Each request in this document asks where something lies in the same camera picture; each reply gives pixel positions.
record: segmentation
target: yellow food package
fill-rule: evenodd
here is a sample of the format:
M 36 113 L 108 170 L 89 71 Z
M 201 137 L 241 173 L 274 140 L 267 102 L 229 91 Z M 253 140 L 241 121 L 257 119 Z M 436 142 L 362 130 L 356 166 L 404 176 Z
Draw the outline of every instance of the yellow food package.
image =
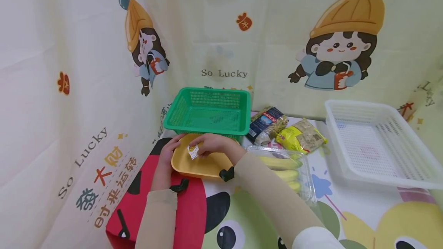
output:
M 276 136 L 276 142 L 287 150 L 310 153 L 327 143 L 327 139 L 306 118 L 294 125 L 281 130 Z

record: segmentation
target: white plastic basket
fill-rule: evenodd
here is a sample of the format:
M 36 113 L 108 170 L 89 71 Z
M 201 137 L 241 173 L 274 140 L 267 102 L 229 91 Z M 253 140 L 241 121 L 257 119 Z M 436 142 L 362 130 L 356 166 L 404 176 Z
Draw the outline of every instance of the white plastic basket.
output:
M 443 167 L 393 107 L 328 100 L 326 124 L 343 176 L 443 190 Z

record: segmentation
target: yellow plastic tray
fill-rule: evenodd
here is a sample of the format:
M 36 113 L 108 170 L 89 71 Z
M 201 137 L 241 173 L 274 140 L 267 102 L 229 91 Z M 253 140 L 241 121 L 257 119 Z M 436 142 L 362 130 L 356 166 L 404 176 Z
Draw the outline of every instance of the yellow plastic tray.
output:
M 190 176 L 209 180 L 220 180 L 219 173 L 222 169 L 232 167 L 228 157 L 223 153 L 212 153 L 207 158 L 191 159 L 188 152 L 188 145 L 198 134 L 187 134 L 180 139 L 180 146 L 175 148 L 172 155 L 171 165 L 175 171 L 183 176 Z

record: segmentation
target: green leaf print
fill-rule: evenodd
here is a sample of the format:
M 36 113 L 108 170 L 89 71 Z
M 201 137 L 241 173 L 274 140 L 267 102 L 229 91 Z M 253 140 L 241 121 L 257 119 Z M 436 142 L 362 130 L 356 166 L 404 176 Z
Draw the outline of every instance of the green leaf print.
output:
M 338 220 L 335 211 L 327 204 L 318 202 L 318 208 L 320 209 L 321 217 L 318 217 L 323 225 L 328 229 L 335 238 L 340 236 L 340 221 Z
M 353 240 L 349 240 L 349 239 L 342 239 L 342 240 L 340 240 L 340 243 L 346 249 L 367 249 L 366 247 L 364 247 L 360 243 L 353 241 Z

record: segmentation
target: white sleeve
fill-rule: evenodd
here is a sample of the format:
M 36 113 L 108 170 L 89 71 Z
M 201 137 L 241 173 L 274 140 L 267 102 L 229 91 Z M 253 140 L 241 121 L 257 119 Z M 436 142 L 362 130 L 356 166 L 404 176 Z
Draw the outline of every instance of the white sleeve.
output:
M 323 227 L 310 227 L 298 234 L 292 249 L 345 249 L 333 234 Z

